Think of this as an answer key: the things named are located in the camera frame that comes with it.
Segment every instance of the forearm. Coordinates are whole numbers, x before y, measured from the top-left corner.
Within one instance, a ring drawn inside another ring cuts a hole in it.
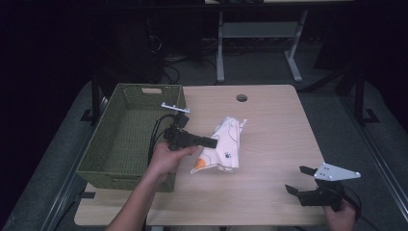
[[[159,185],[158,177],[145,174],[106,230],[141,230]]]

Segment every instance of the table hole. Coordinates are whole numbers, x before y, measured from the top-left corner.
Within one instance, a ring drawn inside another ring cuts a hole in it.
[[[240,102],[245,102],[246,100],[248,100],[248,97],[244,94],[239,94],[237,95],[237,100]]]

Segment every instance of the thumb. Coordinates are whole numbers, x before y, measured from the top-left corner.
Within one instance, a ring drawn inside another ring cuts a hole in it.
[[[183,149],[175,151],[175,154],[177,155],[178,158],[183,158],[185,156],[191,155],[195,151],[198,150],[198,146],[188,146]]]

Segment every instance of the table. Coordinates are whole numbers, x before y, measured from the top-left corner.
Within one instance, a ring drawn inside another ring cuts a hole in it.
[[[216,167],[190,175],[198,153],[183,159],[175,189],[158,192],[148,225],[316,225],[321,207],[302,207],[285,184],[314,190],[313,177],[299,166],[319,167],[319,146],[292,86],[184,87],[190,121],[186,130],[211,136],[226,116],[248,121],[241,134],[240,167],[233,173]],[[247,101],[239,102],[238,94]],[[88,185],[75,216],[79,225],[107,225],[130,192]]]

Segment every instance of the white bracket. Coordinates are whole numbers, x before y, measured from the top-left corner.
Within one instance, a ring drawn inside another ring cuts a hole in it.
[[[179,112],[183,112],[183,113],[189,113],[190,112],[190,109],[188,109],[188,108],[180,109],[180,108],[177,108],[175,105],[168,106],[165,102],[162,103],[162,107],[168,108],[168,109],[171,109],[171,110],[175,110],[175,111],[179,111]]]
[[[341,167],[335,167],[323,163],[315,173],[315,179],[325,181],[340,181],[347,179],[360,178],[361,174],[357,171],[350,171]]]

